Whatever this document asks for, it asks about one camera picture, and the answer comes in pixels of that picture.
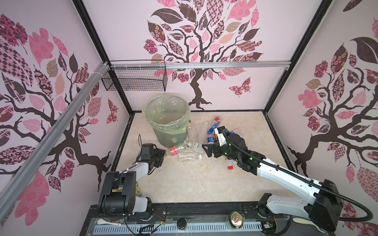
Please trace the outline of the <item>clear bottle red label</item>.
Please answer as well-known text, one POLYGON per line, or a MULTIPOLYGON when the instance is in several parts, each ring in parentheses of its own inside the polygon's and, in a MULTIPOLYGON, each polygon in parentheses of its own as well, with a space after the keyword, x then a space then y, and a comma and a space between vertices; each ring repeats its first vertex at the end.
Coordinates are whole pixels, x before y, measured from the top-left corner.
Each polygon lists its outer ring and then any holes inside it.
POLYGON ((181 144, 181 145, 177 145, 177 146, 172 146, 169 148, 169 150, 167 151, 167 155, 168 156, 176 156, 180 153, 182 153, 183 151, 186 150, 186 146, 181 144))

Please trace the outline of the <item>clear bottle white cap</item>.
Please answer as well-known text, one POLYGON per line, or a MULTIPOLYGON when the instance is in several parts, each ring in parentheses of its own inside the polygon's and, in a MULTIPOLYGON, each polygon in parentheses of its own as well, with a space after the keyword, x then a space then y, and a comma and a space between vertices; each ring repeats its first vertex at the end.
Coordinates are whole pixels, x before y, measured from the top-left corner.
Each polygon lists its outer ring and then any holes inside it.
POLYGON ((178 161, 187 162, 187 161, 197 161, 202 159, 202 154, 196 152, 185 152, 178 154, 178 161))

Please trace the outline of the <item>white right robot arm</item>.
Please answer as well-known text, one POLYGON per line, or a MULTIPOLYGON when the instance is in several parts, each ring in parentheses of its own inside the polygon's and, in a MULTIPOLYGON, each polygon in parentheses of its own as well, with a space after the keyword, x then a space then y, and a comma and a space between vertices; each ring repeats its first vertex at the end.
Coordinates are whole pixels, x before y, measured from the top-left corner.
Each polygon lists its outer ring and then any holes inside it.
POLYGON ((235 161, 245 172, 274 181, 298 196, 284 200, 265 194, 260 207, 263 213, 298 216, 326 231, 336 230, 343 201, 335 183, 330 180, 319 182, 283 168, 263 154, 249 150, 242 137, 224 126, 209 129, 207 135, 203 148, 208 157, 224 156, 235 161))

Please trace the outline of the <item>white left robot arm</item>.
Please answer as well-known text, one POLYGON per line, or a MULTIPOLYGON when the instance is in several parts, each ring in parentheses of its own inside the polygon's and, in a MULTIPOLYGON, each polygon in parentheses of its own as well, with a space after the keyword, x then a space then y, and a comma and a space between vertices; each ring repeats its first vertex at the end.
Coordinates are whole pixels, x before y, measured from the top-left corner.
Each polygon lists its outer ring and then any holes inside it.
POLYGON ((152 201, 136 195, 137 181, 159 168, 166 151, 155 144, 142 144, 136 161, 123 171, 106 174, 97 211, 109 216, 143 213, 152 215, 152 201))

